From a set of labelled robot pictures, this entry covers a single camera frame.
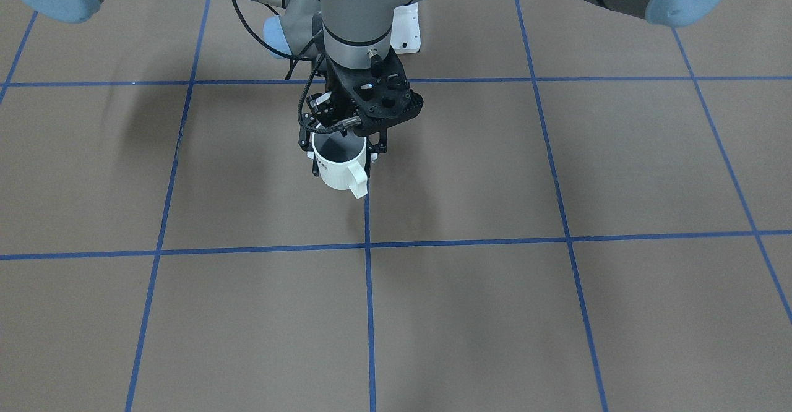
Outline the white mug with HOME text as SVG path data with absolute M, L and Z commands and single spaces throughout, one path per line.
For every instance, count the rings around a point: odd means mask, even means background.
M 311 134 L 319 177 L 326 186 L 351 191 L 357 199 L 368 194 L 368 140 L 354 133 Z

